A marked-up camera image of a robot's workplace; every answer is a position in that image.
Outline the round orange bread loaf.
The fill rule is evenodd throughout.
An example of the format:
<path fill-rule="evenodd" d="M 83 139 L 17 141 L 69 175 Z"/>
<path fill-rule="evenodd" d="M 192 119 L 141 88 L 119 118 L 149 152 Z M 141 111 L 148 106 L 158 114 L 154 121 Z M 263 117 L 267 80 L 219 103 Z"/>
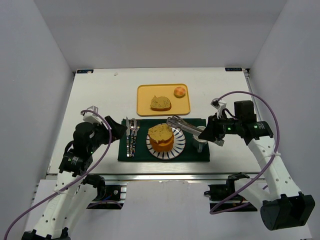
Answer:
<path fill-rule="evenodd" d="M 173 149 L 174 147 L 174 136 L 172 136 L 170 139 L 162 142 L 155 142 L 152 138 L 149 139 L 150 144 L 152 148 L 156 152 L 168 152 Z"/>

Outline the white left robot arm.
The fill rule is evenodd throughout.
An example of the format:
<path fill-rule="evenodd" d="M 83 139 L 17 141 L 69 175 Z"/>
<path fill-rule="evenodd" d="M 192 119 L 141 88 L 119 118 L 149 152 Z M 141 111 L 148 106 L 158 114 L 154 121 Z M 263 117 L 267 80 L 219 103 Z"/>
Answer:
<path fill-rule="evenodd" d="M 90 173 L 96 167 L 93 153 L 102 145 L 110 147 L 128 128 L 110 116 L 102 117 L 93 106 L 81 115 L 83 121 L 75 126 L 73 139 L 65 147 L 53 193 L 33 229 L 23 233 L 24 240 L 71 239 L 89 204 L 104 197 L 104 178 Z"/>

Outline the seeded bread slice top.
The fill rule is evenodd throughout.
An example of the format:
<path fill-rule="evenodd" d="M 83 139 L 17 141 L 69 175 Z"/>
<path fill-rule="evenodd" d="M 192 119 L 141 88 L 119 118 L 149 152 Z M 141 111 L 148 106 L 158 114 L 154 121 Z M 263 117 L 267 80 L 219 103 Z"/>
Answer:
<path fill-rule="evenodd" d="M 173 136 L 172 128 L 166 123 L 155 125 L 148 129 L 148 136 L 155 143 L 167 142 Z"/>

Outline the metal kitchen tongs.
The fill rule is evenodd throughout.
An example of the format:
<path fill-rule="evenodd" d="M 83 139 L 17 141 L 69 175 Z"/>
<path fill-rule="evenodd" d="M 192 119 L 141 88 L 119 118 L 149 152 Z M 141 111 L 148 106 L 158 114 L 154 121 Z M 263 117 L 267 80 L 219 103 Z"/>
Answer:
<path fill-rule="evenodd" d="M 192 135 L 199 136 L 202 130 L 179 117 L 178 115 L 170 116 L 166 119 L 166 124 L 172 128 L 179 128 Z"/>

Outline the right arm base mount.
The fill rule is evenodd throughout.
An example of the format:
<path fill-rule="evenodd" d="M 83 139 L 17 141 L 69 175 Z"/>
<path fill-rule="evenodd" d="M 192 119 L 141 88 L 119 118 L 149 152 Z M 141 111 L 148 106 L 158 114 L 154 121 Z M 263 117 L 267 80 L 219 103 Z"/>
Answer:
<path fill-rule="evenodd" d="M 211 184 L 209 185 L 209 189 L 205 191 L 203 194 L 206 197 L 209 197 L 210 208 L 216 206 L 220 201 L 227 198 L 229 195 L 233 194 L 235 190 L 235 181 L 240 179 L 249 179 L 250 176 L 245 173 L 236 173 L 229 175 L 224 184 Z M 244 197 L 240 195 L 236 195 L 227 202 L 223 203 L 220 207 L 218 207 L 215 212 L 228 210 L 230 208 L 237 208 L 242 206 L 242 208 L 238 208 L 232 210 L 231 212 L 257 212 L 258 210 L 249 203 Z"/>

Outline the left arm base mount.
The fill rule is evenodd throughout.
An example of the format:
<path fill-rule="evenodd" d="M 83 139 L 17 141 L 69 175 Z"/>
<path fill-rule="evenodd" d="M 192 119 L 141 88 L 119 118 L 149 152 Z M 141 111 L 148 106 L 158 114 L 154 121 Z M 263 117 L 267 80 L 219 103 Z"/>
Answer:
<path fill-rule="evenodd" d="M 120 210 L 124 205 L 126 185 L 106 183 L 102 176 L 89 174 L 83 179 L 80 186 L 93 188 L 95 198 L 89 203 L 87 209 Z"/>

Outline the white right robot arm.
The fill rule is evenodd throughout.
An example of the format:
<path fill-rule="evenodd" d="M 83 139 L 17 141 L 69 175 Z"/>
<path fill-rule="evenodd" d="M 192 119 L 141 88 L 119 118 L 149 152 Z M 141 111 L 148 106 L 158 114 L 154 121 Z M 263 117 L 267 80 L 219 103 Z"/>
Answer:
<path fill-rule="evenodd" d="M 225 184 L 226 197 L 210 213 L 223 213 L 222 204 L 241 196 L 260 212 L 262 222 L 270 231 L 304 226 L 315 200 L 303 194 L 295 184 L 278 152 L 279 143 L 269 124 L 257 120 L 253 102 L 236 101 L 231 118 L 224 113 L 224 102 L 215 99 L 212 105 L 217 113 L 208 117 L 199 138 L 222 144 L 225 135 L 239 136 L 253 153 L 261 171 L 254 178 L 244 173 L 229 175 Z"/>

